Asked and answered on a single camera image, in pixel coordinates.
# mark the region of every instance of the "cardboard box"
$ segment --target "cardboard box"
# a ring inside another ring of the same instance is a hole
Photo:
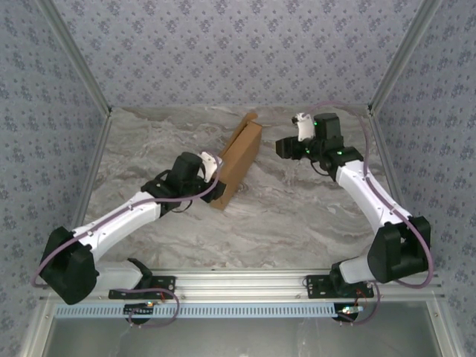
[[[256,118],[258,118],[256,113],[245,115],[219,154],[223,159],[219,180],[226,184],[226,188],[219,199],[210,203],[213,208],[220,210],[226,208],[256,158],[260,149],[262,130],[261,125],[253,122]]]

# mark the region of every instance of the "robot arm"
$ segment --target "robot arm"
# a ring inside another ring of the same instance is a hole
[[[421,233],[430,246],[430,225],[424,217],[412,217],[400,207],[368,172],[364,176],[364,162],[354,147],[345,147],[340,123],[336,114],[298,114],[292,118],[298,136],[276,142],[281,158],[318,162],[332,180],[344,188],[368,219],[376,235],[367,254],[332,266],[330,279],[335,291],[345,295],[354,289],[353,284],[377,280],[380,283],[407,277],[428,269],[428,261],[415,235],[394,211],[400,212]],[[370,189],[366,180],[393,206],[391,209]]]
[[[49,236],[39,275],[66,303],[81,301],[96,286],[101,271],[96,267],[97,262],[113,245],[182,202],[218,199],[225,185],[210,180],[220,162],[206,152],[200,155],[184,152],[171,170],[148,181],[129,201],[105,216],[72,231],[57,228]],[[137,260],[129,261],[135,268],[131,271],[129,263],[126,270],[132,274],[127,281],[135,285],[148,269]]]

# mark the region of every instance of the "marble surface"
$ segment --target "marble surface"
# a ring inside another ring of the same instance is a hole
[[[123,239],[102,258],[138,258],[150,268],[328,268],[360,255],[373,233],[350,196],[309,161],[283,160],[274,142],[296,135],[291,117],[303,107],[181,107],[114,109],[86,222],[130,198],[183,151],[219,152],[243,115],[254,110],[263,125],[260,152],[225,211],[196,201]],[[345,144],[364,152],[358,120],[341,119]],[[375,143],[370,168],[387,188]]]

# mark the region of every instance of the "brown cardboard box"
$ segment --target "brown cardboard box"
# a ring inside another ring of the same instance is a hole
[[[248,169],[256,158],[261,144],[261,125],[253,122],[256,113],[248,113],[234,130],[225,148],[220,152],[223,167],[219,180],[226,184],[223,195],[210,203],[211,207],[224,210],[245,178]]]

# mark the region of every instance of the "patterned wallpaper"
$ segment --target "patterned wallpaper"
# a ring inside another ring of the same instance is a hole
[[[54,0],[111,106],[366,103],[420,0]]]
[[[476,3],[445,0],[379,113],[408,206],[476,356]]]
[[[0,356],[35,306],[30,274],[68,226],[103,118],[33,0],[0,1]]]

